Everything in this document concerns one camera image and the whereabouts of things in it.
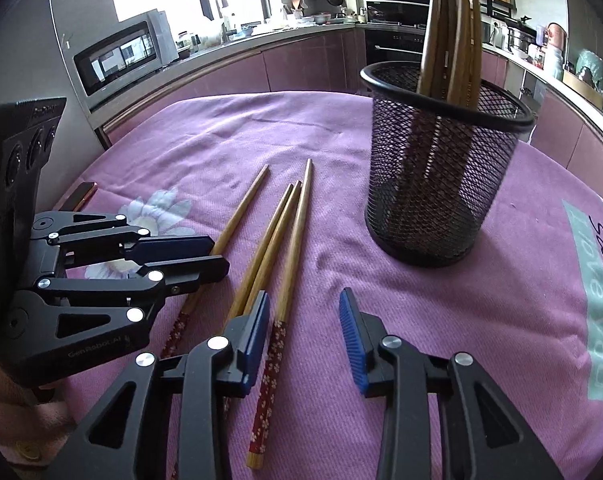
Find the countertop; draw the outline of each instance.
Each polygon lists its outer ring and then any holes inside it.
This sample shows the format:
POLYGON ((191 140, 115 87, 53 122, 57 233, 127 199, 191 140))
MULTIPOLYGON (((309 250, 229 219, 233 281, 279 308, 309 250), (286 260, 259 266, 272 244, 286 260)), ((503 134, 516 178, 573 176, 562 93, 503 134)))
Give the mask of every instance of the countertop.
MULTIPOLYGON (((392 32, 413 32, 416 34, 425 34, 422 29, 411 27, 400 27, 397 25, 383 25, 379 23, 339 23, 334 25, 316 25, 314 27, 299 27, 277 30, 258 36, 250 36, 243 40, 232 41, 213 48, 198 52, 187 59, 175 62, 143 79, 125 92, 117 95, 104 105, 100 106, 92 113, 88 114, 88 121, 93 128, 103 126, 105 123, 116 117, 126 108, 135 104, 145 96, 152 94, 157 89, 164 87, 182 78, 188 74, 197 72, 206 66, 215 64, 234 56, 248 53, 251 50, 257 50, 260 47, 267 47, 271 43, 279 43, 286 40, 295 40, 305 38, 312 34, 324 34, 331 30, 347 30, 352 28, 389 30, 392 32)), ((540 81, 551 87, 553 91, 560 94, 585 118, 588 118, 592 126, 603 133, 603 112, 586 101, 581 95, 573 89, 564 85, 561 81, 549 76, 548 73, 536 66, 521 60, 510 52, 506 52, 489 44, 483 44, 483 48, 498 56, 502 56, 510 62, 513 62, 528 72, 532 73, 540 81)))
POLYGON ((577 111, 581 112, 584 117, 588 118, 592 126, 603 133, 603 111, 590 104, 590 102, 581 97, 581 95, 575 92, 572 88, 564 85, 560 80, 551 77, 542 69, 537 68, 533 64, 528 63, 523 59, 520 59, 520 57, 515 56, 515 54, 506 52, 505 50, 496 48, 490 44, 483 44, 483 47, 484 50, 497 54, 498 56, 505 57, 505 59, 508 61, 519 65, 524 70, 533 74, 537 79, 552 88, 554 92, 560 94, 566 101, 571 103, 577 111))

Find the gold button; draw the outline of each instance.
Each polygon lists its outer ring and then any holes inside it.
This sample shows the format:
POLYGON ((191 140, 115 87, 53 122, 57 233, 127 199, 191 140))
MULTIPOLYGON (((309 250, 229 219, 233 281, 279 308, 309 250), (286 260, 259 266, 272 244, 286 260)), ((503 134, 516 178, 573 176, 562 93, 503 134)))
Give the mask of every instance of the gold button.
POLYGON ((37 443, 28 440, 18 440, 16 446, 19 454, 26 460, 30 460, 31 462, 41 460, 41 449, 39 449, 37 443))

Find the utensil holder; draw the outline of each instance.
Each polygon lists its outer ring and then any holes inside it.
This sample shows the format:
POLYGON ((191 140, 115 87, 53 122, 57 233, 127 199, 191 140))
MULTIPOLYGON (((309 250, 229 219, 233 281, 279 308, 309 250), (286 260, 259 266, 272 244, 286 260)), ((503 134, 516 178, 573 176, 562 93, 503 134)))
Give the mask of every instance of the utensil holder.
POLYGON ((394 258, 421 267, 458 262, 472 249, 534 118, 485 80, 477 110, 417 94, 418 63, 368 65, 373 146, 366 224, 394 258))

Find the white flower print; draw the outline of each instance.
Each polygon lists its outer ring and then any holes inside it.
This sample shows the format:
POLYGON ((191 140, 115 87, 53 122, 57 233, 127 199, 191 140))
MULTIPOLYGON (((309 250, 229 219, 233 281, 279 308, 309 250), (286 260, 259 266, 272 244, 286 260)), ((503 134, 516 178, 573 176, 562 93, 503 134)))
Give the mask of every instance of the white flower print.
MULTIPOLYGON (((119 214, 126 215, 128 224, 145 227, 152 236, 194 235, 194 230, 190 227, 175 227, 188 216, 192 207, 190 200, 172 203, 176 195, 176 187, 169 190, 159 189, 145 204, 142 198, 138 197, 128 205, 123 205, 119 214)), ((137 270, 139 266, 131 260, 115 260, 89 265, 86 267, 85 277, 116 280, 126 278, 130 272, 137 270)))

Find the black phone with orange edge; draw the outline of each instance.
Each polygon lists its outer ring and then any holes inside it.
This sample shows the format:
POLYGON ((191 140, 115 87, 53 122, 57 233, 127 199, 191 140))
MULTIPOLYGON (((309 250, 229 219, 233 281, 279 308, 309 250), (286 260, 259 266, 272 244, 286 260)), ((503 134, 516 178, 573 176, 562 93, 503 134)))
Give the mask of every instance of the black phone with orange edge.
POLYGON ((81 211, 97 191, 96 182, 82 182, 59 208, 60 211, 81 211))

